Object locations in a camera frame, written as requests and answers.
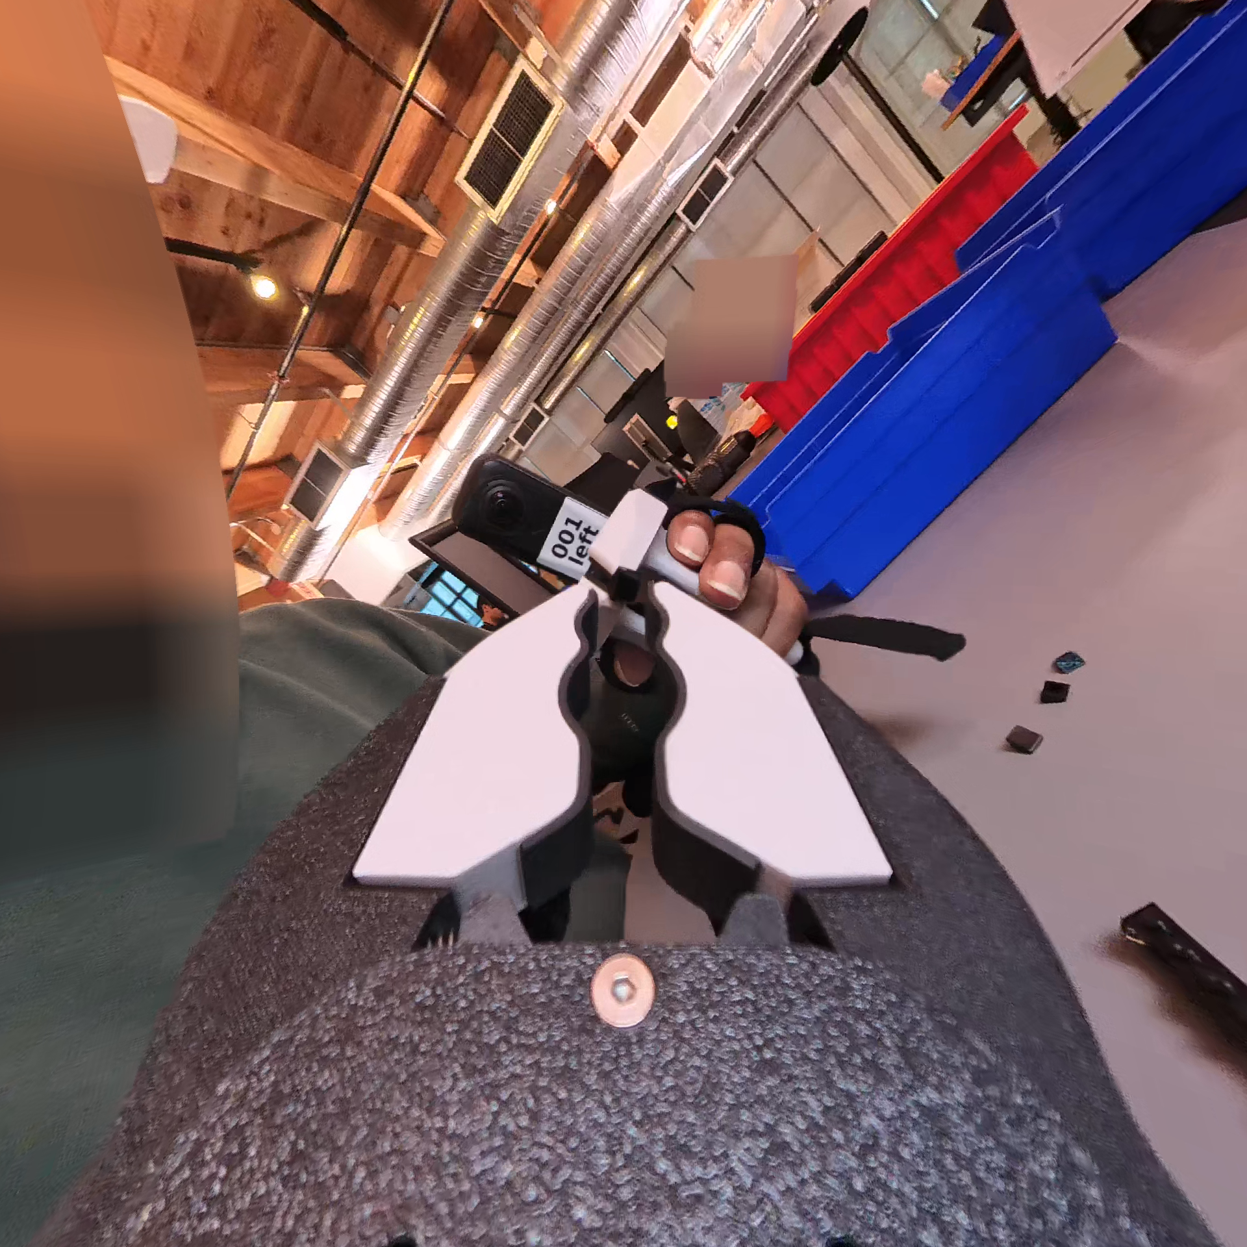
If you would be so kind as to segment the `person's left hand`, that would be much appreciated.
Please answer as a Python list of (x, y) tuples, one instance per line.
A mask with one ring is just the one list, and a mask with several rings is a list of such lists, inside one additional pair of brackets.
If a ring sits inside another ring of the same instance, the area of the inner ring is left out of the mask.
[(788, 658), (807, 619), (806, 603), (792, 579), (770, 561), (754, 570), (754, 542), (746, 530), (684, 511), (666, 527), (666, 548), (696, 572), (700, 598)]

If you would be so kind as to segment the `dark background equipment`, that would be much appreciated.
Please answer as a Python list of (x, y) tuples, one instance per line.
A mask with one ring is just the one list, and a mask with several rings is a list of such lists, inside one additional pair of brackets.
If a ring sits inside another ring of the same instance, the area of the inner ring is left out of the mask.
[(751, 428), (720, 435), (687, 399), (668, 398), (665, 367), (659, 364), (614, 401), (592, 448), (638, 471), (656, 463), (685, 493), (711, 497), (743, 468), (757, 444)]

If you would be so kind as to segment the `silver ceiling duct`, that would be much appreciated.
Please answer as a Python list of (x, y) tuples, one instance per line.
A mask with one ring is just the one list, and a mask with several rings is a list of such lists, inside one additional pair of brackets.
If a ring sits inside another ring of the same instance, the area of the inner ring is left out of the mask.
[(276, 582), (314, 580), (472, 319), (503, 279), (589, 138), (656, 71), (690, 3), (582, 3), (535, 64), (521, 53), (457, 181), (469, 199), (396, 327), (344, 431), (311, 451), (270, 561)]

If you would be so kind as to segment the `red plastic bin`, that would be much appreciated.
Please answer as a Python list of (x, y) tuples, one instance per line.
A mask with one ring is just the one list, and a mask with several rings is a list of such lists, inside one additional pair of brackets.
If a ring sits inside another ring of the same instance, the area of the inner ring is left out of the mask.
[(896, 321), (957, 279), (956, 249), (1037, 169), (1015, 135), (1025, 111), (1015, 108), (797, 331), (783, 380), (745, 387), (761, 411), (752, 435), (794, 428)]

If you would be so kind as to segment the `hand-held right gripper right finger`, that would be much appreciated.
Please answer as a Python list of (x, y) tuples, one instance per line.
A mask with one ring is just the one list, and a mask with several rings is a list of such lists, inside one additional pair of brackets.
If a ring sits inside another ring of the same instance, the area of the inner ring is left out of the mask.
[(887, 885), (893, 868), (801, 678), (678, 588), (647, 591), (657, 674), (675, 690), (653, 762), (662, 879), (684, 898)]

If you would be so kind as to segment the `cluster of small black tiles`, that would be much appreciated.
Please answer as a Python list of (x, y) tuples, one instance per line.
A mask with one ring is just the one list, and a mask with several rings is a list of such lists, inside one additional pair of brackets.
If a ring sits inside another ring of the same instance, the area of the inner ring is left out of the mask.
[[(1085, 658), (1073, 649), (1058, 653), (1049, 664), (1049, 672), (1036, 690), (1036, 707), (1063, 707), (1070, 699), (1070, 678), (1086, 665)], [(1003, 747), (1014, 754), (1031, 756), (1037, 751), (1043, 736), (1034, 727), (1015, 724), (1005, 736)]]

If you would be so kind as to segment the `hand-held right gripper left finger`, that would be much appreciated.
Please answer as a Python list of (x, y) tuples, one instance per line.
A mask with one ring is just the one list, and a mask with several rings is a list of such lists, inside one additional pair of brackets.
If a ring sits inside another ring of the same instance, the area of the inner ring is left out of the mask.
[(580, 717), (598, 592), (576, 585), (489, 634), (446, 674), (351, 877), (518, 910), (570, 889), (593, 845)]

